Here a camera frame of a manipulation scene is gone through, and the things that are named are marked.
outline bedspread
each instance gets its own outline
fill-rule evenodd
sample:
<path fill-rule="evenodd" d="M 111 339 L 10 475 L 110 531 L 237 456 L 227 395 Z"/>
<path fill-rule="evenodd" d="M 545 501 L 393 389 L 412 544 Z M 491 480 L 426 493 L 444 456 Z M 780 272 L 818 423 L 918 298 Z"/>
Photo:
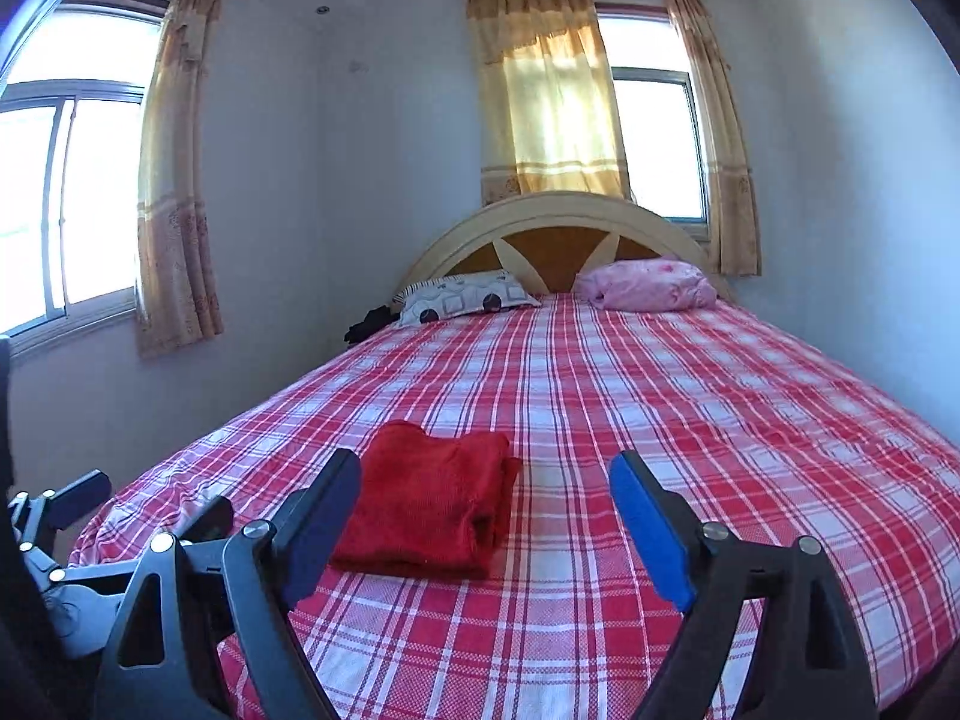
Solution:
<path fill-rule="evenodd" d="M 608 494 L 635 447 L 664 487 L 741 538 L 827 547 L 881 704 L 958 637 L 960 454 L 815 349 L 743 309 L 541 309 L 381 332 L 151 469 L 72 562 L 132 557 L 212 495 L 268 517 L 334 448 L 389 419 L 507 434 L 524 464 L 486 581 L 328 568 L 291 613 L 344 718 L 625 718 L 676 634 Z M 712 714 L 733 713 L 760 619 L 747 604 Z M 260 717 L 235 640 L 238 712 Z"/>

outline curtain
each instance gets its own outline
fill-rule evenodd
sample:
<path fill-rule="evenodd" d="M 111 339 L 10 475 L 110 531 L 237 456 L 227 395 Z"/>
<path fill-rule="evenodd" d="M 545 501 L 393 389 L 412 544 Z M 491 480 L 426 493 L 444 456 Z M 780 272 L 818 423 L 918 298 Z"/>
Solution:
<path fill-rule="evenodd" d="M 483 204 L 530 191 L 630 197 L 593 0 L 467 0 L 484 117 Z"/>
<path fill-rule="evenodd" d="M 220 0 L 171 0 L 143 103 L 136 282 L 141 355 L 223 331 L 198 176 L 200 80 Z"/>
<path fill-rule="evenodd" d="M 666 0 L 690 57 L 693 92 L 703 123 L 709 193 L 709 259 L 720 274 L 760 275 L 754 182 L 727 63 L 701 0 Z"/>

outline red towel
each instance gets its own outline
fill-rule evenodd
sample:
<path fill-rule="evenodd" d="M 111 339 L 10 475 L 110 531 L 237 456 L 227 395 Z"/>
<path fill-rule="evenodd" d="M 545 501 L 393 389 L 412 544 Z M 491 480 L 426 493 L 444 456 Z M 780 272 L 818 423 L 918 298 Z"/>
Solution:
<path fill-rule="evenodd" d="M 434 439 L 409 422 L 379 428 L 330 565 L 426 579 L 484 579 L 510 525 L 520 460 L 501 433 Z"/>

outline window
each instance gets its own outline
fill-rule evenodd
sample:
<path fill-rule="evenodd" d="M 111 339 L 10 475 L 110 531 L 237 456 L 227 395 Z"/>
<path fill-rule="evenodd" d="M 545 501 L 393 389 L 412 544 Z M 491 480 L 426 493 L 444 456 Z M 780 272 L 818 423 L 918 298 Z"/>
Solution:
<path fill-rule="evenodd" d="M 0 98 L 0 333 L 43 325 L 39 343 L 133 307 L 140 104 L 159 37 L 150 17 L 64 8 L 16 58 Z"/>
<path fill-rule="evenodd" d="M 638 205 L 707 233 L 707 193 L 690 61 L 669 21 L 600 15 L 630 186 Z"/>

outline headboard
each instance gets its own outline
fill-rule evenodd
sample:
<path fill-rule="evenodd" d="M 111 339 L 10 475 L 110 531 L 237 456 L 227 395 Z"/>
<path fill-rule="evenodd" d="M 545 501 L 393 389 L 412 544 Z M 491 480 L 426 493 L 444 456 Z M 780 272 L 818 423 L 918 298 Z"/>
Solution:
<path fill-rule="evenodd" d="M 529 293 L 569 292 L 584 269 L 663 254 L 707 272 L 706 252 L 663 217 L 585 191 L 541 191 L 488 205 L 461 221 L 416 261 L 400 290 L 429 278 L 503 268 Z M 718 295 L 733 300 L 725 279 L 709 279 Z"/>

